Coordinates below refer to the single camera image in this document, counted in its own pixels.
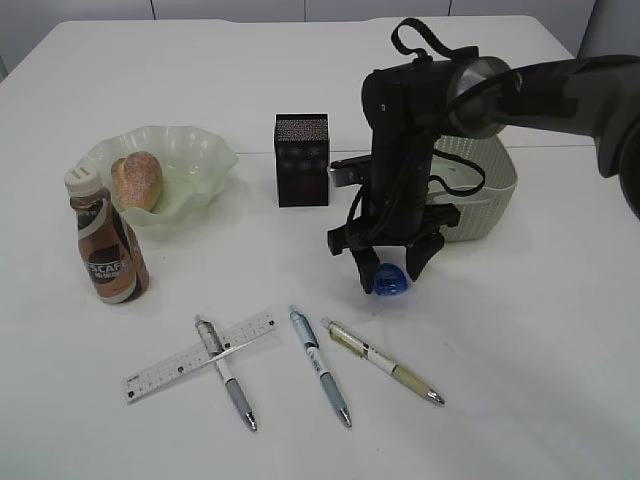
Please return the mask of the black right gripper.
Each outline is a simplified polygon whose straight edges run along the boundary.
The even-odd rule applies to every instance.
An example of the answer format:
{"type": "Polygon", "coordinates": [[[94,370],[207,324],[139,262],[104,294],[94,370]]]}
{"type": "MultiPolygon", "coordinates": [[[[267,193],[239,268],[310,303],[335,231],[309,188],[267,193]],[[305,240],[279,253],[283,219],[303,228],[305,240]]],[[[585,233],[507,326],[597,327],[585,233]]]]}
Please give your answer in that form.
{"type": "Polygon", "coordinates": [[[454,132],[445,110],[459,69],[454,62],[410,62],[376,69],[363,82],[362,107],[372,130],[370,182],[361,185],[361,215],[329,231],[328,246],[333,255],[352,250],[366,294],[380,264],[374,246],[407,246],[412,281],[444,246],[443,237],[425,237],[439,225],[424,209],[434,142],[454,132]]]}

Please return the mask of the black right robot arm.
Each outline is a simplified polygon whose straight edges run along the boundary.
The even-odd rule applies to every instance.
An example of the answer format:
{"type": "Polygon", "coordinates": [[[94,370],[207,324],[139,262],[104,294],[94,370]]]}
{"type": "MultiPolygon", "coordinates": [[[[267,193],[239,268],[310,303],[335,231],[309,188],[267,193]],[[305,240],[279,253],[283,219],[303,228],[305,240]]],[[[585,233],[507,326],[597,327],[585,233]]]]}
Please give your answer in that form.
{"type": "Polygon", "coordinates": [[[376,70],[362,86],[372,131],[366,156],[336,161],[335,181],[358,192],[344,225],[327,234],[333,255],[349,251],[366,292],[374,287],[377,248],[399,246],[417,279],[444,245],[443,227],[460,211],[429,204],[435,144],[442,136],[486,139],[507,126],[590,137],[598,169],[617,177],[639,207],[639,60],[632,55],[545,62],[516,69],[495,57],[415,60],[376,70]]]}

